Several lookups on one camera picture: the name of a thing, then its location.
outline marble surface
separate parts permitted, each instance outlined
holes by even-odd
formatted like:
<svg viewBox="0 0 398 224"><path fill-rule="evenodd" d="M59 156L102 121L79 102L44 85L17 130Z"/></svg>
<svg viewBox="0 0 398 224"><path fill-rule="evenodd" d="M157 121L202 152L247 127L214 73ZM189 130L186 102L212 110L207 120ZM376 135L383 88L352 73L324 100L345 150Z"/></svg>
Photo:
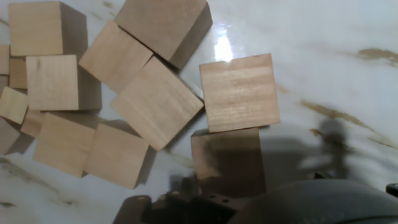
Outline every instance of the marble surface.
<svg viewBox="0 0 398 224"><path fill-rule="evenodd" d="M10 2L22 1L0 1L1 43L9 43ZM89 43L124 3L64 2L87 15ZM213 27L180 76L200 95L199 64L272 53L281 123L261 130L270 189L320 167L379 190L398 182L398 1L208 2ZM101 117L120 118L109 107L115 96L103 85ZM326 124L344 133L337 161L322 141ZM36 141L23 155L0 157L0 223L111 223L125 198L156 200L192 174L190 135L204 128L205 114L157 154L135 190L34 162Z"/></svg>

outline wooden block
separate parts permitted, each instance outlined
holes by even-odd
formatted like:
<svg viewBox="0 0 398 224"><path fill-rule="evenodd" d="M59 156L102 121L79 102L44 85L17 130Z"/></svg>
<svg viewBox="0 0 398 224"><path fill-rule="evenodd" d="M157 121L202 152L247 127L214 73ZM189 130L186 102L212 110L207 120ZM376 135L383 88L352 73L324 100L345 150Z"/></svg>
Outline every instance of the wooden block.
<svg viewBox="0 0 398 224"><path fill-rule="evenodd" d="M102 107L101 82L77 64L76 55L26 57L29 108L40 111Z"/></svg>
<svg viewBox="0 0 398 224"><path fill-rule="evenodd" d="M109 21L79 64L120 93L152 57L152 52Z"/></svg>
<svg viewBox="0 0 398 224"><path fill-rule="evenodd" d="M47 113L33 160L83 177L95 129L103 121L84 113Z"/></svg>
<svg viewBox="0 0 398 224"><path fill-rule="evenodd" d="M12 145L17 141L20 134L5 119L0 118L0 153L8 154Z"/></svg>
<svg viewBox="0 0 398 224"><path fill-rule="evenodd" d="M159 151L203 108L203 103L152 57L111 107Z"/></svg>
<svg viewBox="0 0 398 224"><path fill-rule="evenodd" d="M59 1L8 5L11 55L80 58L88 47L86 16Z"/></svg>
<svg viewBox="0 0 398 224"><path fill-rule="evenodd" d="M10 45L0 44L0 75L9 74Z"/></svg>
<svg viewBox="0 0 398 224"><path fill-rule="evenodd" d="M26 61L24 58L10 59L10 83L11 88L27 89Z"/></svg>
<svg viewBox="0 0 398 224"><path fill-rule="evenodd" d="M22 124L28 107L27 95L5 87L0 98L0 116Z"/></svg>
<svg viewBox="0 0 398 224"><path fill-rule="evenodd" d="M200 65L209 132L280 122L271 54Z"/></svg>
<svg viewBox="0 0 398 224"><path fill-rule="evenodd" d="M8 75L0 75L0 97L3 89L8 86L8 78Z"/></svg>
<svg viewBox="0 0 398 224"><path fill-rule="evenodd" d="M266 192L259 130L257 128L191 137L192 159L203 194L232 198Z"/></svg>
<svg viewBox="0 0 398 224"><path fill-rule="evenodd" d="M134 189L149 144L124 121L99 124L84 171Z"/></svg>
<svg viewBox="0 0 398 224"><path fill-rule="evenodd" d="M126 1L115 23L177 68L182 68L213 21L205 0Z"/></svg>
<svg viewBox="0 0 398 224"><path fill-rule="evenodd" d="M29 136L38 138L42 129L45 114L46 112L28 110L25 115L21 131Z"/></svg>

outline stacked wooden block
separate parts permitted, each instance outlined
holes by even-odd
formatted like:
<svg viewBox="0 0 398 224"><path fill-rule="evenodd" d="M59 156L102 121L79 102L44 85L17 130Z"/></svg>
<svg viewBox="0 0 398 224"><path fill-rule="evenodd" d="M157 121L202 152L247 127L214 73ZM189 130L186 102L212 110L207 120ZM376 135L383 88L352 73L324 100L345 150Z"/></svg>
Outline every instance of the stacked wooden block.
<svg viewBox="0 0 398 224"><path fill-rule="evenodd" d="M11 45L0 45L0 132L13 138L3 154L21 146L17 136L39 137L41 111L101 108L101 83L77 64L88 48L85 15L62 2L17 3L9 24Z"/></svg>
<svg viewBox="0 0 398 224"><path fill-rule="evenodd" d="M205 0L127 1L90 48L86 17L62 2L10 4L9 23L15 61L7 62L25 66L24 76L14 69L13 88L28 94L6 88L0 113L38 138L37 162L133 189L144 163L204 106L172 69L211 27ZM118 94L111 106L127 122L81 112L101 108L100 82Z"/></svg>
<svg viewBox="0 0 398 224"><path fill-rule="evenodd" d="M173 72L212 25L205 0L128 0L90 47L86 17L62 2L10 4L9 23L11 54L0 45L0 152L22 131L39 139L35 161L133 189L153 152L205 106L209 130L192 136L202 191L266 191L258 127L279 123L271 55L200 65L204 104ZM101 82L117 93L111 107L125 121L81 111L101 108Z"/></svg>
<svg viewBox="0 0 398 224"><path fill-rule="evenodd" d="M160 151L203 108L169 67L182 68L211 25L205 0L126 1L79 64L118 94L111 107Z"/></svg>
<svg viewBox="0 0 398 224"><path fill-rule="evenodd" d="M200 65L209 126L191 137L202 192L266 192L257 127L280 122L271 54Z"/></svg>

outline white marble table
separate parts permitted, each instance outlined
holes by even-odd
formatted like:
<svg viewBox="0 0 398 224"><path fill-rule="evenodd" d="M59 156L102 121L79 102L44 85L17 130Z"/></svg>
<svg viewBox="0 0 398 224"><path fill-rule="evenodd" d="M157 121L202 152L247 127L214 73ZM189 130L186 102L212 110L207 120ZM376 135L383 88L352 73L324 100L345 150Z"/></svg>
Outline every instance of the white marble table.
<svg viewBox="0 0 398 224"><path fill-rule="evenodd" d="M7 4L0 1L0 42L9 43ZM91 43L123 0L64 0L85 13ZM383 190L398 182L398 1L209 0L213 27L180 74L200 94L198 65L272 53L281 123L261 130L268 187L298 179L305 169L328 166L315 130L327 117L344 129L349 150L345 176ZM116 96L103 85L106 119ZM193 172L190 135L195 121L169 150L158 153L146 184L128 190L88 175L82 179L24 155L0 158L0 223L111 223L123 200L153 200L170 180Z"/></svg>

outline light wood cube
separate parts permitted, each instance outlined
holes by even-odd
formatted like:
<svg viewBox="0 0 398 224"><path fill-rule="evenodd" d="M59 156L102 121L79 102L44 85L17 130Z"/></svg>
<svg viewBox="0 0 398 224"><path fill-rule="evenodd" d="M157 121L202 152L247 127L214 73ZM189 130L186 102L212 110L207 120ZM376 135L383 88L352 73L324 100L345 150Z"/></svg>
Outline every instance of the light wood cube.
<svg viewBox="0 0 398 224"><path fill-rule="evenodd" d="M209 132L280 122L271 54L200 65Z"/></svg>
<svg viewBox="0 0 398 224"><path fill-rule="evenodd" d="M152 57L152 52L109 21L79 64L120 93Z"/></svg>
<svg viewBox="0 0 398 224"><path fill-rule="evenodd" d="M215 134L197 131L191 147L203 194L241 198L266 192L257 128Z"/></svg>
<svg viewBox="0 0 398 224"><path fill-rule="evenodd" d="M28 107L27 95L5 87L0 98L0 116L22 124Z"/></svg>
<svg viewBox="0 0 398 224"><path fill-rule="evenodd" d="M8 86L8 79L9 79L8 75L0 75L0 98L3 89Z"/></svg>
<svg viewBox="0 0 398 224"><path fill-rule="evenodd" d="M5 119L0 118L0 153L9 153L12 145L17 141L20 134L17 129L12 127Z"/></svg>
<svg viewBox="0 0 398 224"><path fill-rule="evenodd" d="M84 171L134 189L148 150L149 144L126 122L108 121L98 125Z"/></svg>
<svg viewBox="0 0 398 224"><path fill-rule="evenodd" d="M88 47L86 16L59 1L8 5L11 55L80 58Z"/></svg>
<svg viewBox="0 0 398 224"><path fill-rule="evenodd" d="M26 57L29 108L40 111L102 107L101 82L77 64L76 55Z"/></svg>
<svg viewBox="0 0 398 224"><path fill-rule="evenodd" d="M0 44L0 75L9 74L10 45Z"/></svg>
<svg viewBox="0 0 398 224"><path fill-rule="evenodd" d="M203 103L152 57L111 107L159 151L203 108Z"/></svg>
<svg viewBox="0 0 398 224"><path fill-rule="evenodd" d="M95 130L103 121L84 113L47 113L33 160L83 177Z"/></svg>
<svg viewBox="0 0 398 224"><path fill-rule="evenodd" d="M126 1L115 23L177 68L182 68L213 21L205 0Z"/></svg>
<svg viewBox="0 0 398 224"><path fill-rule="evenodd" d="M27 89L26 61L24 58L10 59L10 83L11 88Z"/></svg>
<svg viewBox="0 0 398 224"><path fill-rule="evenodd" d="M42 129L45 114L46 112L28 110L21 127L21 132L34 138L38 138Z"/></svg>

